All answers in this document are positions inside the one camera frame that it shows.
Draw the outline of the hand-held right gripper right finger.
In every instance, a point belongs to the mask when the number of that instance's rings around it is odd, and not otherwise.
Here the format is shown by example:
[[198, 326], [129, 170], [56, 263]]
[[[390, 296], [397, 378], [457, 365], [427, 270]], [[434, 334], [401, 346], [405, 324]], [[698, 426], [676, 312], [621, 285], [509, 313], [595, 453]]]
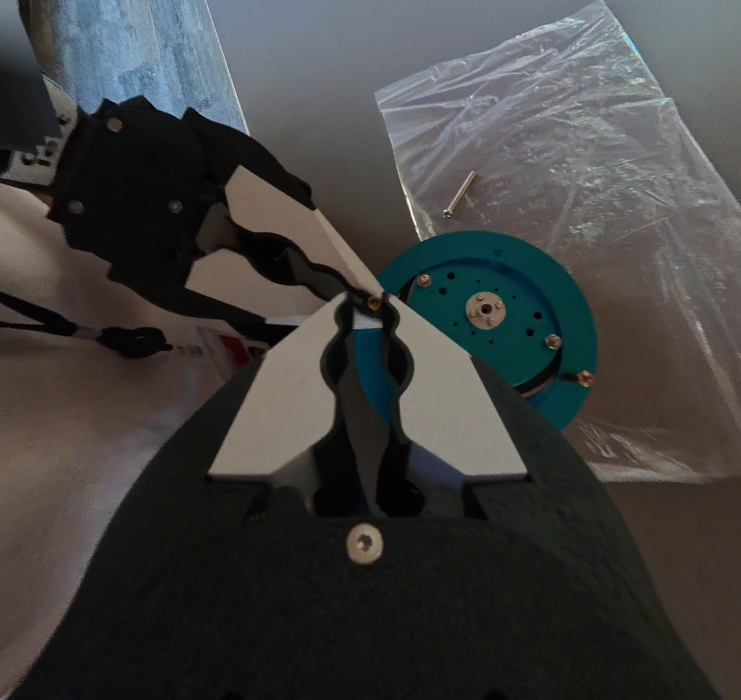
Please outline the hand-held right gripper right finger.
[[473, 486], [525, 482], [522, 455], [470, 354], [395, 296], [384, 294], [379, 311], [393, 387], [379, 509], [394, 518], [421, 515], [421, 484], [463, 499]]

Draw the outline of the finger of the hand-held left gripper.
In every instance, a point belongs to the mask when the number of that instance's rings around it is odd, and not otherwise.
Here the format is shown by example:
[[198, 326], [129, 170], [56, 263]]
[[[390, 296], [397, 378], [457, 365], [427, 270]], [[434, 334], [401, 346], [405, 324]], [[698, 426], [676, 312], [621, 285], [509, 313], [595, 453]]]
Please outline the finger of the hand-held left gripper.
[[[255, 247], [240, 240], [251, 236], [257, 247], [275, 242], [288, 255], [291, 275], [276, 280], [259, 265]], [[293, 236], [247, 231], [202, 231], [195, 238], [202, 256], [195, 259], [186, 288], [242, 309], [269, 322], [292, 322], [313, 315], [330, 300], [347, 293], [333, 266], [313, 260], [309, 248]]]
[[384, 289], [337, 229], [250, 170], [238, 166], [225, 186], [232, 220], [243, 230], [285, 242], [311, 272], [334, 277], [356, 296], [381, 299]]

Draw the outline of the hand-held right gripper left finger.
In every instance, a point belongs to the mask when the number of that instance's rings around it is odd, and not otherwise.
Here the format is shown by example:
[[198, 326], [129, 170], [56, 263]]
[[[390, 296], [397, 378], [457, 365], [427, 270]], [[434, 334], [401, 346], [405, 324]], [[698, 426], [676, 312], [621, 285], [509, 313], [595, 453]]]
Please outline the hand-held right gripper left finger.
[[375, 516], [350, 441], [339, 381], [356, 297], [343, 293], [309, 316], [259, 361], [208, 476], [255, 484], [247, 518], [266, 515], [287, 488], [319, 517]]

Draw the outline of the blue round turntable assembly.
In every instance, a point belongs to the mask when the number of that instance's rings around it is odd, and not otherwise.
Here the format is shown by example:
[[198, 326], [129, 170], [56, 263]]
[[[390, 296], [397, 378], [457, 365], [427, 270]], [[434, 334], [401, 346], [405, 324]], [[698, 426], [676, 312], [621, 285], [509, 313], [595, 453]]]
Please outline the blue round turntable assembly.
[[384, 290], [480, 358], [564, 430], [597, 369], [597, 331], [577, 282], [546, 252], [498, 232], [429, 238], [378, 274]]

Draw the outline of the grey desk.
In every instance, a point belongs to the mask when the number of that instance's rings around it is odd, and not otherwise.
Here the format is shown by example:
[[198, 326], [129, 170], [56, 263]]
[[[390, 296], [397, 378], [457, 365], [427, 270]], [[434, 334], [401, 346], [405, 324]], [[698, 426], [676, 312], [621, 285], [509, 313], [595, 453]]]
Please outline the grey desk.
[[[416, 241], [377, 90], [595, 0], [207, 0], [247, 127], [374, 271]], [[740, 0], [605, 0], [739, 198]]]

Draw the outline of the red and white badge card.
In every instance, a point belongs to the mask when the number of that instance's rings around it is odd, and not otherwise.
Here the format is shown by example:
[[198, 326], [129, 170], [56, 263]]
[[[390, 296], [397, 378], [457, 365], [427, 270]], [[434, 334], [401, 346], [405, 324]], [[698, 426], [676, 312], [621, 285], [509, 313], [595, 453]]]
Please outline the red and white badge card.
[[261, 358], [271, 346], [206, 326], [197, 326], [199, 347], [213, 362], [223, 380], [231, 379], [237, 372]]

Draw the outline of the long steel screw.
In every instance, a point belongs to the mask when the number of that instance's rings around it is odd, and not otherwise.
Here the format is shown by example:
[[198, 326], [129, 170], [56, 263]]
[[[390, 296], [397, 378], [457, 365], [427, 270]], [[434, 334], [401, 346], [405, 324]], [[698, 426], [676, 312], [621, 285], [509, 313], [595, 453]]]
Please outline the long steel screw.
[[468, 173], [465, 180], [461, 183], [461, 185], [458, 187], [458, 190], [455, 192], [454, 196], [450, 200], [450, 203], [446, 206], [446, 208], [443, 209], [443, 218], [450, 219], [453, 217], [458, 203], [463, 199], [470, 186], [474, 183], [477, 175], [478, 173], [474, 170]]

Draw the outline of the clear plastic bag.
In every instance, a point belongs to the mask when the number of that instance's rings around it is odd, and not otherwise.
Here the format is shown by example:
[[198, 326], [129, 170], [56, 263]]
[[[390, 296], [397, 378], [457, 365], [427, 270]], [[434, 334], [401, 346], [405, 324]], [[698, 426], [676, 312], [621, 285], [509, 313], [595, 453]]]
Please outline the clear plastic bag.
[[421, 241], [513, 235], [585, 293], [596, 379], [566, 436], [594, 472], [739, 476], [739, 203], [607, 4], [375, 98]]

